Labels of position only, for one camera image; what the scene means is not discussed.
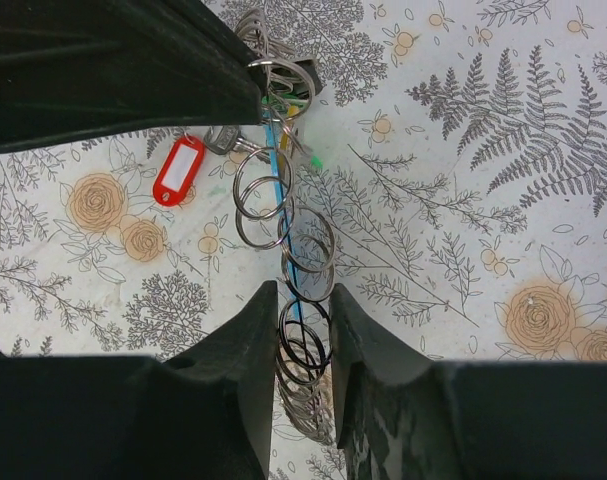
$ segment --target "floral pattern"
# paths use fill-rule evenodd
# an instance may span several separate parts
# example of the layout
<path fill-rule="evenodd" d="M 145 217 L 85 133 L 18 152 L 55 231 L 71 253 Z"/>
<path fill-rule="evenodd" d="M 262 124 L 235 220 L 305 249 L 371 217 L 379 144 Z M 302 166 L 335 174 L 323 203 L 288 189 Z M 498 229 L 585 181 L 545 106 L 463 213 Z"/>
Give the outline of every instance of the floral pattern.
<path fill-rule="evenodd" d="M 261 6 L 318 57 L 324 89 L 296 126 L 324 168 L 301 170 L 296 193 L 334 228 L 338 280 L 374 318 L 434 360 L 607 361 L 607 0 L 205 3 L 229 24 Z M 181 205 L 154 201 L 186 131 L 205 133 L 0 155 L 2 351 L 165 359 L 280 276 L 278 249 L 236 233 L 245 154 L 206 154 Z M 244 181 L 263 175 L 250 162 Z M 268 223 L 252 227 L 274 238 Z M 347 478 L 278 395 L 272 432 L 270 479 Z"/>

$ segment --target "red key tag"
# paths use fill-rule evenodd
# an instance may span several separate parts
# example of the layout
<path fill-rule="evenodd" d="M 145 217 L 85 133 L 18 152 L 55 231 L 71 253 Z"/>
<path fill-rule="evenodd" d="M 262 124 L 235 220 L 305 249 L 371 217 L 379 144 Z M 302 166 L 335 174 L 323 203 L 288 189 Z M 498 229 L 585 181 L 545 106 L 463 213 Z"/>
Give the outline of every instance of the red key tag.
<path fill-rule="evenodd" d="M 165 207 L 181 203 L 196 177 L 205 146 L 192 135 L 183 135 L 172 147 L 152 187 L 154 199 Z"/>

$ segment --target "table surface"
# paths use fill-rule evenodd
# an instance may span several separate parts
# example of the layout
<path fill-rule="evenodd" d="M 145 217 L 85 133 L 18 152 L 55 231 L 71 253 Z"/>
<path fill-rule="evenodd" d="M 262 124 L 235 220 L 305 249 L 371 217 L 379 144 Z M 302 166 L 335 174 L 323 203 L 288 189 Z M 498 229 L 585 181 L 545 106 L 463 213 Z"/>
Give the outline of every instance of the table surface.
<path fill-rule="evenodd" d="M 317 55 L 324 170 L 297 193 L 368 313 L 434 359 L 607 360 L 606 0 L 206 3 L 230 24 L 263 6 Z M 167 358 L 280 275 L 235 230 L 241 156 L 207 154 L 184 204 L 154 202 L 183 132 L 0 156 L 2 351 Z M 273 432 L 271 478 L 346 478 L 278 398 Z"/>

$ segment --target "tablecloth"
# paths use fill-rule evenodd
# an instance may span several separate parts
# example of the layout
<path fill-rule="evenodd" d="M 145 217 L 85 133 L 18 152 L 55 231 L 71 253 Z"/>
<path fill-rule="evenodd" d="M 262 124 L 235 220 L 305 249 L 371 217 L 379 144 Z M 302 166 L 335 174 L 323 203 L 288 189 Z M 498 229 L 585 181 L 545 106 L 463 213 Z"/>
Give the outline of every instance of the tablecloth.
<path fill-rule="evenodd" d="M 263 7 L 317 56 L 324 168 L 297 195 L 369 314 L 433 359 L 607 360 L 606 0 L 205 3 L 230 25 Z M 185 131 L 0 155 L 1 350 L 168 358 L 280 276 L 234 227 L 242 156 L 208 154 L 180 207 L 153 201 Z M 278 397 L 273 433 L 270 478 L 346 478 Z"/>

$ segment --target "green plastic tip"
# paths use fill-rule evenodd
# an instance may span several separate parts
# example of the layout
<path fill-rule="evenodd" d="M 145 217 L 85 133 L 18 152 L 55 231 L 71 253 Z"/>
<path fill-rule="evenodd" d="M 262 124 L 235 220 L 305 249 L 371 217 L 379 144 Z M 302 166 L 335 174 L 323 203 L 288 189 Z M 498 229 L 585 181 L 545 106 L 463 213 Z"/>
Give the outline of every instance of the green plastic tip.
<path fill-rule="evenodd" d="M 317 156 L 313 156 L 310 163 L 314 168 L 318 168 L 319 170 L 323 170 L 323 162 Z"/>

